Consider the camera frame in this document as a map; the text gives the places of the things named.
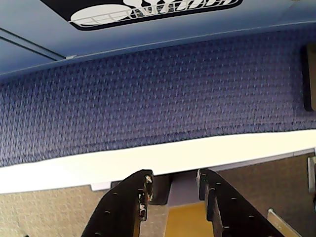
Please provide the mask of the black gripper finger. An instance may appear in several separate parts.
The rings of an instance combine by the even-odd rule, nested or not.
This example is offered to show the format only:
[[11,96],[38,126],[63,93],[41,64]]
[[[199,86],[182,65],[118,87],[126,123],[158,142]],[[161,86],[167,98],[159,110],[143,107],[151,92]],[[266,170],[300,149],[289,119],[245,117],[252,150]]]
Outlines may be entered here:
[[227,180],[210,169],[197,172],[199,199],[215,237],[280,237],[277,230]]
[[139,170],[110,189],[92,213],[83,237],[138,237],[153,199],[153,172]]

